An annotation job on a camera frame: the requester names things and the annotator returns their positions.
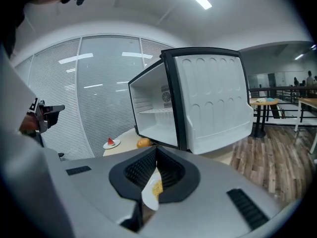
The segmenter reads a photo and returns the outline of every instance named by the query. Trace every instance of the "wooden floor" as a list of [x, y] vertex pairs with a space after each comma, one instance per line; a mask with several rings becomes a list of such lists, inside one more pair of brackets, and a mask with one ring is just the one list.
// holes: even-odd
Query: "wooden floor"
[[265, 131], [264, 138], [236, 142], [230, 165], [287, 205], [301, 198], [312, 180], [309, 149], [316, 129], [266, 126]]

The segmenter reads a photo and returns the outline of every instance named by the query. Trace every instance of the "black railing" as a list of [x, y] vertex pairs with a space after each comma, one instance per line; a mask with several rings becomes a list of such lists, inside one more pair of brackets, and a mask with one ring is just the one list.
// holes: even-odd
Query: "black railing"
[[[269, 88], [251, 88], [249, 89], [251, 92], [252, 98], [276, 98], [282, 101], [286, 101], [287, 103], [279, 103], [280, 105], [296, 105], [298, 106], [298, 98], [317, 98], [317, 87], [269, 87]], [[267, 112], [266, 121], [268, 121], [269, 117], [273, 118], [295, 118], [297, 117], [298, 110], [290, 110], [290, 109], [283, 109], [276, 110], [282, 111], [282, 117], [279, 115], [272, 115], [269, 116], [269, 112]], [[312, 107], [302, 104], [302, 114], [301, 114], [301, 122], [303, 118], [306, 119], [316, 119], [317, 117], [304, 117], [303, 112], [309, 111], [312, 114], [317, 115], [317, 112], [312, 109]], [[285, 112], [296, 112], [294, 116], [286, 116]]]

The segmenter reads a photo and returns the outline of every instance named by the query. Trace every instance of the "watermelon slice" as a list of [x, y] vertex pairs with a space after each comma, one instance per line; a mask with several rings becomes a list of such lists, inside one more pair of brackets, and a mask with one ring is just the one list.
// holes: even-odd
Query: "watermelon slice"
[[108, 145], [115, 145], [114, 141], [111, 138], [108, 139]]

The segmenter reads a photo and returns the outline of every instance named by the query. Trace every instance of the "mini fridge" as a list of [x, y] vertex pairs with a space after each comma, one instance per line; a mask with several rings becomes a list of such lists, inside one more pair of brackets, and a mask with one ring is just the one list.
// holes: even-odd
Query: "mini fridge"
[[241, 54], [218, 48], [163, 50], [129, 81], [139, 136], [193, 154], [230, 145], [252, 131]]

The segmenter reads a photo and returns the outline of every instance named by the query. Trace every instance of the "plate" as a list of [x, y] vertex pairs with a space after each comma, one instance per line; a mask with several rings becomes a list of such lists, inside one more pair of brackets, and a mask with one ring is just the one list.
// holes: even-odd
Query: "plate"
[[111, 148], [114, 148], [116, 146], [118, 146], [120, 144], [120, 139], [114, 139], [114, 145], [108, 145], [108, 142], [106, 144], [104, 144], [103, 148], [104, 149], [111, 149]]
[[145, 203], [145, 205], [154, 211], [157, 211], [159, 209], [159, 202], [152, 193], [152, 189], [159, 180], [161, 180], [161, 177], [158, 170], [156, 170], [141, 193], [142, 200]]

